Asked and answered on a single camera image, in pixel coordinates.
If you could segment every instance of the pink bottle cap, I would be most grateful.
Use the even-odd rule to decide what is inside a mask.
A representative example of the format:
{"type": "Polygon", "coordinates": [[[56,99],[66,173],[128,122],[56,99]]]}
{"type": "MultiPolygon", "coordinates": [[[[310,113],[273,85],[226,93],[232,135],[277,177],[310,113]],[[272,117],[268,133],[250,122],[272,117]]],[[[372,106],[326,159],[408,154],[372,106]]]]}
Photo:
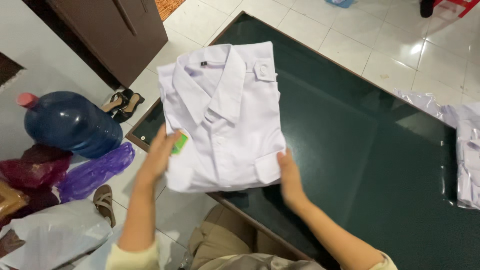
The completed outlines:
{"type": "Polygon", "coordinates": [[[24,108],[33,107],[38,101],[38,97],[31,93],[21,93],[17,97],[17,104],[24,108]]]}

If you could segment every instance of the wooden table frame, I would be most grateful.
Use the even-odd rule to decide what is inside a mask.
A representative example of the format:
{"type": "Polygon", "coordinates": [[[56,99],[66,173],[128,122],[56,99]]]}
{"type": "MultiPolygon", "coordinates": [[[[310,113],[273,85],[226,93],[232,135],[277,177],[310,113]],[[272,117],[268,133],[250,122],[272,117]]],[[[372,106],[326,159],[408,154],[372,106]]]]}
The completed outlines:
{"type": "MultiPolygon", "coordinates": [[[[227,27],[225,27],[225,29],[220,33],[218,34],[218,36],[209,44],[209,46],[213,45],[224,33],[225,31],[227,31],[230,26],[232,26],[232,24],[234,24],[237,19],[242,16],[243,14],[245,13],[245,11],[242,11],[240,12],[236,17],[235,19],[232,20],[232,22],[230,24],[227,25],[227,27]]],[[[312,48],[306,46],[305,44],[299,42],[298,40],[290,37],[289,35],[283,33],[282,31],[279,31],[278,29],[272,27],[271,25],[268,25],[266,24],[267,26],[271,27],[272,29],[274,29],[275,31],[278,31],[284,35],[286,35],[287,37],[295,40],[296,42],[302,44],[303,46],[309,48],[310,50],[314,51],[315,53],[321,55],[322,57],[324,58],[327,58],[329,61],[337,64],[338,66],[341,66],[343,67],[346,71],[362,78],[361,76],[359,76],[358,74],[356,74],[355,72],[349,70],[348,68],[344,67],[343,65],[340,65],[338,64],[337,62],[331,60],[330,58],[320,54],[319,52],[313,50],[312,48]]],[[[380,86],[368,81],[369,83],[371,83],[372,85],[382,89],[384,92],[394,96],[397,98],[397,96],[395,96],[393,93],[391,92],[388,92],[388,91],[385,91],[383,88],[381,88],[380,86]]],[[[144,141],[142,141],[141,139],[135,137],[133,135],[133,131],[138,127],[138,125],[151,113],[151,111],[154,109],[154,107],[160,103],[161,100],[160,98],[152,105],[152,107],[150,107],[150,109],[143,115],[143,117],[137,122],[137,124],[127,133],[127,135],[125,136],[127,139],[129,139],[130,141],[132,141],[134,144],[138,145],[138,147],[140,147],[141,149],[143,149],[144,151],[148,152],[148,148],[149,148],[149,145],[146,144],[144,141]]],[[[409,104],[410,106],[412,107],[415,107],[419,110],[422,110],[410,103],[407,103],[409,104]]],[[[279,244],[281,244],[282,246],[284,246],[285,248],[287,248],[288,250],[290,250],[293,254],[295,254],[299,259],[303,259],[303,260],[313,260],[312,258],[310,258],[309,256],[307,256],[305,253],[301,252],[299,249],[297,249],[296,247],[294,247],[292,244],[290,244],[289,242],[287,242],[286,240],[284,240],[283,238],[281,238],[279,235],[277,235],[276,233],[274,233],[273,231],[271,231],[270,229],[268,229],[266,226],[264,226],[263,224],[259,223],[257,220],[253,219],[252,217],[250,217],[249,215],[247,215],[245,212],[241,211],[238,207],[236,207],[235,205],[233,205],[232,203],[230,203],[228,200],[226,200],[223,196],[222,196],[222,193],[221,192],[212,192],[212,193],[207,193],[211,198],[213,198],[214,200],[216,200],[217,202],[219,202],[220,204],[222,204],[224,207],[230,209],[231,211],[239,214],[240,216],[242,216],[249,224],[251,224],[254,228],[256,228],[257,230],[263,232],[264,234],[266,234],[267,236],[269,236],[270,238],[272,238],[273,240],[277,241],[279,244]]]]}

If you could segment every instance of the wooden door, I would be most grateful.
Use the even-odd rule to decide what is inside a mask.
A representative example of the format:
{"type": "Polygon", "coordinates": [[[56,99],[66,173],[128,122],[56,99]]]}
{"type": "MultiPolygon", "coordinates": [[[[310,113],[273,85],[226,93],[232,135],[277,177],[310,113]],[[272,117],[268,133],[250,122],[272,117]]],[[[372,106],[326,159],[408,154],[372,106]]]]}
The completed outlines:
{"type": "Polygon", "coordinates": [[[129,87],[167,42],[154,0],[48,0],[118,81],[129,87]]]}

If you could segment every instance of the hand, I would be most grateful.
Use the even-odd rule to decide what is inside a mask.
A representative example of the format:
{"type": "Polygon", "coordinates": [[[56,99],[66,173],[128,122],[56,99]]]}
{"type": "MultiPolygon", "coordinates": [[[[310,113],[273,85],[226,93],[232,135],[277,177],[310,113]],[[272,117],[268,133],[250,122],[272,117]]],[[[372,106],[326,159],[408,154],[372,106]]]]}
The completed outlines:
{"type": "Polygon", "coordinates": [[[172,151],[173,144],[175,144],[179,138],[179,131],[167,136],[167,128],[165,124],[163,124],[150,145],[148,155],[142,167],[138,170],[137,179],[140,181],[154,182],[162,175],[167,169],[168,157],[172,151]]]}
{"type": "Polygon", "coordinates": [[[292,158],[292,151],[287,148],[284,155],[278,152],[278,164],[281,170],[281,189],[285,204],[295,213],[307,202],[309,202],[301,186],[300,171],[292,158]]]}

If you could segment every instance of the high heel sandal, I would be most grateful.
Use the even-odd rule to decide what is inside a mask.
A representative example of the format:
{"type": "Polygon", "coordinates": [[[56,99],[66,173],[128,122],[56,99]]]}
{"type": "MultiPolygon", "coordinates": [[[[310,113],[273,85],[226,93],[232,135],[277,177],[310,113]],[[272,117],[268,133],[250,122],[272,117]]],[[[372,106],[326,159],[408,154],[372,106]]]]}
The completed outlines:
{"type": "Polygon", "coordinates": [[[139,104],[142,104],[145,101],[145,99],[140,96],[139,93],[135,93],[132,95],[130,98],[130,102],[128,103],[128,106],[123,109],[119,109],[117,114],[113,117],[113,120],[115,120],[117,123],[123,123],[127,121],[130,117],[132,117],[133,113],[137,110],[137,106],[139,104]]]}
{"type": "Polygon", "coordinates": [[[113,109],[126,108],[130,102],[130,98],[132,98],[132,95],[133,91],[130,89],[125,89],[121,92],[117,92],[110,99],[110,103],[102,106],[101,109],[106,113],[110,113],[113,109]]]}

